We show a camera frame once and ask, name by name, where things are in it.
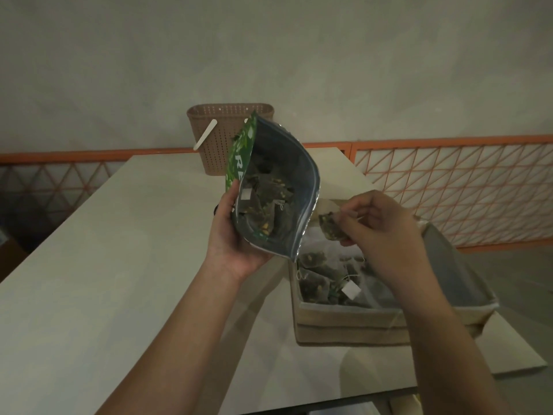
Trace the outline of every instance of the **brown plastic basket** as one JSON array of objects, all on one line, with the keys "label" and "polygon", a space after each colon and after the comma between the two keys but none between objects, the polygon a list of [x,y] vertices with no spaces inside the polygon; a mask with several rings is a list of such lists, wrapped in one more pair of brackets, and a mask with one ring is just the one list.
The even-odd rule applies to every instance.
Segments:
[{"label": "brown plastic basket", "polygon": [[206,174],[221,176],[226,173],[232,139],[242,129],[244,119],[248,118],[252,111],[269,120],[273,120],[275,112],[267,103],[198,104],[186,112],[196,141],[200,139],[211,120],[217,119],[217,125],[198,149]]}]

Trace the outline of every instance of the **white table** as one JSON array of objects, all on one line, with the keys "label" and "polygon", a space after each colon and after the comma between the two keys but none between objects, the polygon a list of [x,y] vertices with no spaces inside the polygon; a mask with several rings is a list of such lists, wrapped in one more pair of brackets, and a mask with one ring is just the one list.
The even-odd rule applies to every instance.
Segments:
[{"label": "white table", "polygon": [[[371,188],[337,149],[310,151],[321,197]],[[223,177],[196,154],[128,161],[0,284],[5,413],[93,413],[155,337],[204,258]],[[499,315],[477,340],[494,373],[545,365]],[[239,292],[198,414],[241,414],[416,385],[408,346],[301,347],[286,262]]]}]

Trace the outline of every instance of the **white handle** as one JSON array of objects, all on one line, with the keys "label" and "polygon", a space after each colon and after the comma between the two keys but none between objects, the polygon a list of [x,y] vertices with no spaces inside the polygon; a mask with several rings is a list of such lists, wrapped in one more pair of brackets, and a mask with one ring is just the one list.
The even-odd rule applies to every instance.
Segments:
[{"label": "white handle", "polygon": [[204,131],[204,133],[202,134],[202,136],[194,146],[194,151],[200,148],[202,143],[206,140],[207,136],[211,133],[211,131],[213,131],[213,128],[215,128],[215,125],[217,125],[217,119],[211,119],[211,122],[207,126],[206,130]]}]

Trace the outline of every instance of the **left hand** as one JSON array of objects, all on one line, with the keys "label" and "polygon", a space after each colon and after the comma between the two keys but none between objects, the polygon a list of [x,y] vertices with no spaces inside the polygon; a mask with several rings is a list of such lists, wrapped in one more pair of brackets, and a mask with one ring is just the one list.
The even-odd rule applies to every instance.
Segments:
[{"label": "left hand", "polygon": [[204,265],[211,271],[230,273],[241,283],[266,263],[272,255],[247,243],[232,225],[231,212],[238,196],[239,182],[234,180],[221,197],[211,223]]}]

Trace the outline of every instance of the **tea bag tag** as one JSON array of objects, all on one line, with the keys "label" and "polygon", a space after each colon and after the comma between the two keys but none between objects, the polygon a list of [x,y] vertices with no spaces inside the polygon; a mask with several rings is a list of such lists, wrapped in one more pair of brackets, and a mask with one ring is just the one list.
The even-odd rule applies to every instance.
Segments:
[{"label": "tea bag tag", "polygon": [[361,288],[351,280],[349,280],[342,288],[342,293],[346,294],[348,299],[355,300],[355,298],[361,293]]},{"label": "tea bag tag", "polygon": [[240,195],[240,199],[243,201],[249,201],[250,197],[252,196],[252,188],[244,188],[242,189],[242,194]]}]

